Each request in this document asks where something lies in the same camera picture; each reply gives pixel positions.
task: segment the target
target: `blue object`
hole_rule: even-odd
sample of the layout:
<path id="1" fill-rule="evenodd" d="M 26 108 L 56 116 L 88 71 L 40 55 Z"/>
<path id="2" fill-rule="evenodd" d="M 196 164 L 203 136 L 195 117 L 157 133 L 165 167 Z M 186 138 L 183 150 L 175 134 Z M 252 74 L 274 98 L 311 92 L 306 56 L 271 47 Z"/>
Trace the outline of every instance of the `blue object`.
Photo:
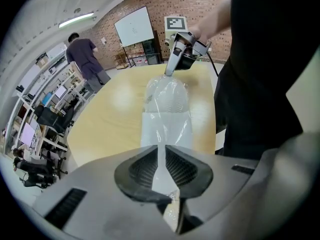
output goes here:
<path id="1" fill-rule="evenodd" d="M 42 103 L 43 103 L 43 105 L 46 105 L 47 104 L 47 102 L 48 102 L 48 100 L 51 98 L 51 96 L 52 96 L 52 93 L 51 92 L 48 92 L 47 94 L 46 94 L 46 96 L 43 98 L 43 100 L 42 100 Z"/>

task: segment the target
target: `gray pants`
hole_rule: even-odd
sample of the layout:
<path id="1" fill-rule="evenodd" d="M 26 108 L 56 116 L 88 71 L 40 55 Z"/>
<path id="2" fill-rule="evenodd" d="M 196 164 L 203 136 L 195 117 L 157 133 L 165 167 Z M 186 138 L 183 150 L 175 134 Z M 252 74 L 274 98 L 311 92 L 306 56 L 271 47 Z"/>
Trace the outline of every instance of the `gray pants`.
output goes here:
<path id="1" fill-rule="evenodd" d="M 94 74 L 86 82 L 90 85 L 92 90 L 97 93 L 110 79 L 110 76 L 108 76 L 108 74 L 104 70 L 102 70 L 99 73 Z"/>

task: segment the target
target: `clear plastic packaging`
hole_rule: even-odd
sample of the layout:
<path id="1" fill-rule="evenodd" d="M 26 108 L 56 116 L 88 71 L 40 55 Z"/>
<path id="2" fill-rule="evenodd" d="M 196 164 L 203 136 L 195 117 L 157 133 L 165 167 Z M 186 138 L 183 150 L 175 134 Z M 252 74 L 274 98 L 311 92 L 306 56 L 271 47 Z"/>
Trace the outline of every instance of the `clear plastic packaging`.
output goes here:
<path id="1" fill-rule="evenodd" d="M 193 133 L 186 86 L 171 76 L 158 76 L 149 81 L 142 112 L 142 147 L 158 145 L 158 168 L 152 190 L 171 197 L 163 214 L 173 231 L 179 221 L 180 190 L 166 168 L 165 145 L 193 148 Z"/>

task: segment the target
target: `dark purple t-shirt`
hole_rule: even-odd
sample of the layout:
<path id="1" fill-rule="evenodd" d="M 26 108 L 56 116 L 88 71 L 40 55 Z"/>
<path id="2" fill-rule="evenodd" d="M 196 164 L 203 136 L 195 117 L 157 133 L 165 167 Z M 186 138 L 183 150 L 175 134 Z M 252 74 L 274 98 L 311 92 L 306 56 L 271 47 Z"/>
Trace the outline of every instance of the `dark purple t-shirt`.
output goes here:
<path id="1" fill-rule="evenodd" d="M 103 70 L 94 56 L 94 48 L 96 48 L 94 43 L 85 38 L 74 40 L 66 49 L 68 63 L 75 62 L 85 79 L 90 79 L 95 73 Z"/>

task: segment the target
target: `white ceiling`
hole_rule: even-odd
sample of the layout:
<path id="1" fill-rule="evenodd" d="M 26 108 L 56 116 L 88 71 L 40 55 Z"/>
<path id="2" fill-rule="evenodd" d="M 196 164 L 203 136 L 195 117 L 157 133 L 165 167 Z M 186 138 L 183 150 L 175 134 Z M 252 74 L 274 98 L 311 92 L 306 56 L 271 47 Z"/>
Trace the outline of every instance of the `white ceiling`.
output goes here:
<path id="1" fill-rule="evenodd" d="M 110 10 L 116 0 L 28 0 L 12 23 L 0 53 L 0 77 L 11 68 L 10 63 L 32 46 L 52 37 L 60 30 L 59 23 L 94 12 L 87 28 L 93 27 Z"/>

